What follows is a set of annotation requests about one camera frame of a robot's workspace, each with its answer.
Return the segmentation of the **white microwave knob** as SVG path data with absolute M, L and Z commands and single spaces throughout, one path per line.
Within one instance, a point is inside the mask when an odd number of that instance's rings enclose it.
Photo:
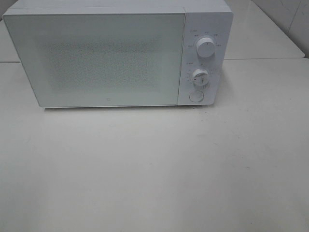
M 216 43 L 212 37 L 205 36 L 197 40 L 196 51 L 199 57 L 208 58 L 215 53 Z
M 209 82 L 209 72 L 205 69 L 196 69 L 192 72 L 191 81 L 195 86 L 203 87 Z

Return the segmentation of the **white microwave oven body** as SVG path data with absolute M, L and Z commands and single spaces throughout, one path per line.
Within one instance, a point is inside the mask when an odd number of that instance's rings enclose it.
M 19 0 L 3 14 L 7 15 L 150 15 L 184 14 L 182 59 L 178 102 L 174 106 L 211 105 L 218 89 L 233 13 L 223 0 Z M 201 58 L 196 51 L 198 39 L 215 40 L 215 53 Z M 203 87 L 191 81 L 192 72 L 205 69 L 209 82 Z M 192 102 L 189 94 L 202 91 L 201 102 Z

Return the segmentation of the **white microwave door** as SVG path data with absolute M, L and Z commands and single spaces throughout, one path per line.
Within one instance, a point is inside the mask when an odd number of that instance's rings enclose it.
M 39 106 L 176 105 L 184 14 L 7 15 Z

